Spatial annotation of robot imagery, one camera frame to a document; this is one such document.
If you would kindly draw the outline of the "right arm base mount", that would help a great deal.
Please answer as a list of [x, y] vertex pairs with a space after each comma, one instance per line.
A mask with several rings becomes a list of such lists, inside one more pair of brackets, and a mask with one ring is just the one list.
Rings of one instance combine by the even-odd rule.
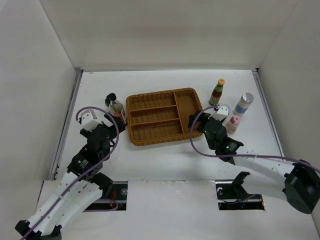
[[249, 194], [243, 188], [244, 180], [249, 175], [249, 172], [242, 171], [235, 179], [215, 182], [217, 204], [220, 211], [265, 210], [262, 196]]

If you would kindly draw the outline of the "small jar pink lid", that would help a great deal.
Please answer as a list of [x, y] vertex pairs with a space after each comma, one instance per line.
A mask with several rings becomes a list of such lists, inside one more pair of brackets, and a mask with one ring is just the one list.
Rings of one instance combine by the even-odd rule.
[[239, 124], [241, 122], [241, 117], [234, 115], [231, 119], [225, 124], [226, 132], [228, 135], [232, 135], [236, 132]]

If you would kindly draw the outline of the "brown wicker divided basket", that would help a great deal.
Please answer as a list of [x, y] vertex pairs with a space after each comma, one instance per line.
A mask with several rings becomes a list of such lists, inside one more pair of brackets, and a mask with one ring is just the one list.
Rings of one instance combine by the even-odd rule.
[[135, 146], [197, 138], [190, 133], [189, 116], [203, 109], [193, 88], [141, 93], [126, 99], [128, 136]]

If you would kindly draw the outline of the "glass jar black grinder top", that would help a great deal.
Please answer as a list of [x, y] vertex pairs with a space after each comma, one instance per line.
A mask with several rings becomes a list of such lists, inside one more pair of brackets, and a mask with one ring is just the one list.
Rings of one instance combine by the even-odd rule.
[[111, 102], [116, 100], [117, 100], [116, 94], [112, 92], [106, 96], [104, 103], [107, 107], [109, 107]]

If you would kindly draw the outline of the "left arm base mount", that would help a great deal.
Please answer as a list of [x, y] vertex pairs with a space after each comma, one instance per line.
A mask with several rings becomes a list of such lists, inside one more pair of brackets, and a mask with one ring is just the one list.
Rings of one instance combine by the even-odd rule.
[[126, 211], [128, 197], [128, 182], [116, 181], [109, 192], [88, 206], [84, 212]]

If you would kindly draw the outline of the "clear bottle red label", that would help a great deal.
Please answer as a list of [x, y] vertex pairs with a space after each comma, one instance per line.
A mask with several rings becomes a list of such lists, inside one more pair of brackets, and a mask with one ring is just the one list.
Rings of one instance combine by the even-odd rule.
[[115, 99], [110, 99], [110, 105], [109, 105], [111, 113], [115, 117], [119, 117], [122, 123], [126, 126], [128, 124], [127, 122], [127, 115], [124, 109], [123, 104], [118, 101], [116, 98]]

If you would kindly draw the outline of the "red sauce bottle yellow cap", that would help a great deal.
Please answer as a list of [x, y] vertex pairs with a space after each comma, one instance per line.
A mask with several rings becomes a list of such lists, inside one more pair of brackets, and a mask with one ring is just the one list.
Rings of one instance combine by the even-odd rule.
[[222, 96], [224, 84], [225, 84], [225, 80], [223, 78], [220, 78], [211, 93], [211, 97], [209, 99], [210, 105], [214, 106], [219, 104], [220, 98]]

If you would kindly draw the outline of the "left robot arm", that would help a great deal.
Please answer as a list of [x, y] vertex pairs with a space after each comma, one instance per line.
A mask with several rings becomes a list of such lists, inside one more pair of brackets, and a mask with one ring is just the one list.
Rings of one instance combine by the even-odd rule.
[[113, 180], [100, 170], [118, 144], [119, 134], [126, 127], [119, 117], [109, 113], [111, 122], [99, 122], [93, 110], [78, 114], [80, 134], [86, 144], [70, 164], [49, 199], [26, 220], [20, 220], [15, 230], [23, 240], [60, 240], [63, 229], [93, 202], [112, 192]]

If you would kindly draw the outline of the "white shaker silver lid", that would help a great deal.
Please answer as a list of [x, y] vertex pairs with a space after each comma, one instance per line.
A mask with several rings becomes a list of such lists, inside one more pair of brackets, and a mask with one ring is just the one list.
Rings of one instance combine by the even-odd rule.
[[250, 107], [250, 105], [252, 104], [252, 102], [254, 101], [254, 96], [249, 93], [249, 92], [246, 92], [244, 93], [240, 100], [238, 101], [238, 103], [236, 104], [234, 110], [232, 111], [232, 113], [234, 115], [237, 115], [237, 116], [243, 116], [246, 111], [248, 110], [248, 108]]

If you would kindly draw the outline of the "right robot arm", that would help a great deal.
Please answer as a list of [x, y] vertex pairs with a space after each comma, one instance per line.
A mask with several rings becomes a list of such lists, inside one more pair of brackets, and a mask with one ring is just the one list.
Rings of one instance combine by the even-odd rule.
[[188, 128], [203, 133], [213, 158], [240, 166], [272, 179], [272, 183], [258, 182], [248, 178], [250, 173], [242, 171], [230, 184], [236, 202], [244, 202], [255, 194], [262, 194], [286, 201], [297, 211], [310, 215], [320, 200], [320, 170], [302, 159], [259, 153], [237, 153], [244, 144], [227, 135], [220, 120], [214, 119], [205, 110], [189, 116]]

